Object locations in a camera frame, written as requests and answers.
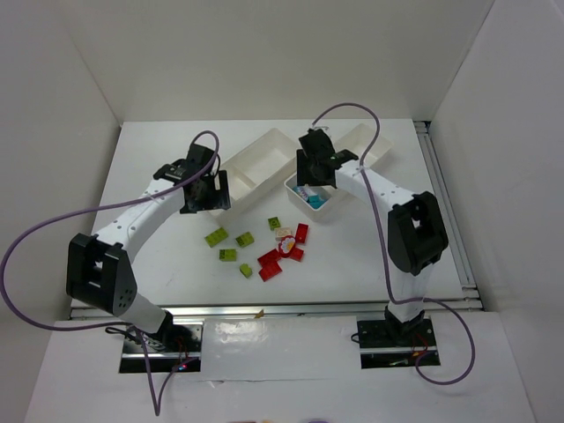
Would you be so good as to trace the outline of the cyan round printed lego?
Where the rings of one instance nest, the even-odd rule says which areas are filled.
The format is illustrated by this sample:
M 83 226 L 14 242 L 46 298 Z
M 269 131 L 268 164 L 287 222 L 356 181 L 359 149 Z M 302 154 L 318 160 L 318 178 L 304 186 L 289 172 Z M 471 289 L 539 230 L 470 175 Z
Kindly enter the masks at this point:
M 293 187 L 293 191 L 299 195 L 304 201 L 309 201 L 309 193 L 305 187 L 295 186 Z

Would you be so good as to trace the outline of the cyan long lego brick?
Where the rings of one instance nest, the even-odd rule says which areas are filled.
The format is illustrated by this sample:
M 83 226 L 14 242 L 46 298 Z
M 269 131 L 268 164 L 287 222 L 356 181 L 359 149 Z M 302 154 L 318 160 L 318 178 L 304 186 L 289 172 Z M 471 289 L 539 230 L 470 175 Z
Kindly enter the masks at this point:
M 308 205 L 314 210 L 318 210 L 325 203 L 326 203 L 326 199 L 324 199 L 323 197 L 320 197 L 320 196 L 310 196 L 308 198 Z

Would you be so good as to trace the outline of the lime green long lego brick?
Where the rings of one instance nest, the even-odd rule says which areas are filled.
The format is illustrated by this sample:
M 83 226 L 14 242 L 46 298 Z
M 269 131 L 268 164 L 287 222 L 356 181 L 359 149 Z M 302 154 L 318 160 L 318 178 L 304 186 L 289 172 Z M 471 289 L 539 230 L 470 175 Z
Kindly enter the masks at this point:
M 223 242 L 224 240 L 226 240 L 227 238 L 228 238 L 228 232 L 226 231 L 225 228 L 220 227 L 215 231 L 211 232 L 210 234 L 207 234 L 204 237 L 204 240 L 206 241 L 209 247 L 213 248 L 216 245 Z

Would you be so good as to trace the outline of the red lego brick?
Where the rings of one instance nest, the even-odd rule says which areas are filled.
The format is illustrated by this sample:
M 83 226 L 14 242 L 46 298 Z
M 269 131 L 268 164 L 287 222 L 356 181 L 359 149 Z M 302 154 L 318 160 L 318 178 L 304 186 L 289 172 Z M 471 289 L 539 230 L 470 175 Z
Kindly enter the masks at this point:
M 308 230 L 309 226 L 307 224 L 299 223 L 295 232 L 295 240 L 298 243 L 305 244 L 308 237 Z
M 266 282 L 271 278 L 276 277 L 281 272 L 282 269 L 278 262 L 269 262 L 261 268 L 261 270 L 259 271 L 259 276 L 263 282 Z
M 270 263 L 276 263 L 280 259 L 280 254 L 276 249 L 272 249 L 269 252 L 265 253 L 262 256 L 257 258 L 258 263 L 265 267 Z
M 296 262 L 301 262 L 304 256 L 304 251 L 300 248 L 295 247 L 290 254 L 290 258 Z

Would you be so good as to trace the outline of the small lime green lego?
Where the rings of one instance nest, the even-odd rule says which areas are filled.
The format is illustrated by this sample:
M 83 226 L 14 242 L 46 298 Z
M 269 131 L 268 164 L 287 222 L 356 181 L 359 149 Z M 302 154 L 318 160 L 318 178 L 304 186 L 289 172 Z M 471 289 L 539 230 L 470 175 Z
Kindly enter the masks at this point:
M 247 263 L 242 263 L 239 270 L 245 278 L 250 278 L 253 275 L 253 270 Z

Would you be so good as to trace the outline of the red flower lego piece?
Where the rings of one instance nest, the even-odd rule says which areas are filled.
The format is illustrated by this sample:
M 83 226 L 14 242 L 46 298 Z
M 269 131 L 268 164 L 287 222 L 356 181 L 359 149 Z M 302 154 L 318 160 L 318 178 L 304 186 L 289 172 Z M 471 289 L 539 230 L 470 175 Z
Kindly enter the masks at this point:
M 278 252 L 282 257 L 287 258 L 292 254 L 295 246 L 295 238 L 292 235 L 287 235 L 279 241 Z

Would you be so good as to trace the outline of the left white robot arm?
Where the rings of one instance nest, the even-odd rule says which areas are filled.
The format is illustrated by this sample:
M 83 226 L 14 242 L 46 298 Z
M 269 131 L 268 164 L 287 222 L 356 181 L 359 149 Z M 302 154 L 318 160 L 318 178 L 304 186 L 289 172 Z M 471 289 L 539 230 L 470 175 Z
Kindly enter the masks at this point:
M 169 312 L 138 291 L 132 265 L 172 215 L 229 209 L 227 173 L 219 164 L 218 148 L 192 141 L 186 156 L 160 167 L 110 224 L 77 234 L 68 249 L 66 293 L 160 342 L 185 336 Z

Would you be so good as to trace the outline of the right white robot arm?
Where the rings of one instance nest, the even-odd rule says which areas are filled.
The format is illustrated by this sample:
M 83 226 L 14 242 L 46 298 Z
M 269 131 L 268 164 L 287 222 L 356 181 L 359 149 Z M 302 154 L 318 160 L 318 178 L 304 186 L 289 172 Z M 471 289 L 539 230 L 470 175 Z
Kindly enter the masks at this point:
M 428 281 L 449 245 L 435 195 L 404 189 L 365 166 L 355 153 L 336 151 L 320 128 L 308 130 L 299 142 L 300 185 L 331 186 L 372 207 L 389 296 L 386 330 L 395 339 L 410 335 L 424 318 Z

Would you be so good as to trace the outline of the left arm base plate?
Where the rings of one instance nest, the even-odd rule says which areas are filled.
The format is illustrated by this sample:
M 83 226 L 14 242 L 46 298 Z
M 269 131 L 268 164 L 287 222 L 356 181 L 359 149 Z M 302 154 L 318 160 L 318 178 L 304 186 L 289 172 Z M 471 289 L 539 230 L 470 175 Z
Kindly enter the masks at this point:
M 143 335 L 148 352 L 150 368 L 153 373 L 165 374 L 173 367 L 180 373 L 199 373 L 201 371 L 201 350 L 204 334 L 203 322 L 188 322 L 185 327 L 191 332 L 192 340 L 182 343 L 174 341 L 172 349 L 165 348 L 148 336 Z M 146 372 L 143 347 L 132 328 L 122 329 L 110 326 L 105 332 L 122 342 L 120 374 L 142 374 Z

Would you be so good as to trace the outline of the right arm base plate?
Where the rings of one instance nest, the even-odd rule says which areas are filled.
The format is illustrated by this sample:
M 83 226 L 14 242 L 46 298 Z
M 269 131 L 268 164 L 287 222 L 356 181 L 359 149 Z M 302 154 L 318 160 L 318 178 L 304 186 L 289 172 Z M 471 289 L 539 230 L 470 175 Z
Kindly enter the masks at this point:
M 399 340 L 387 332 L 383 320 L 358 321 L 350 339 L 360 348 L 362 369 L 414 367 L 417 359 L 422 367 L 441 364 L 434 326 L 428 318 Z

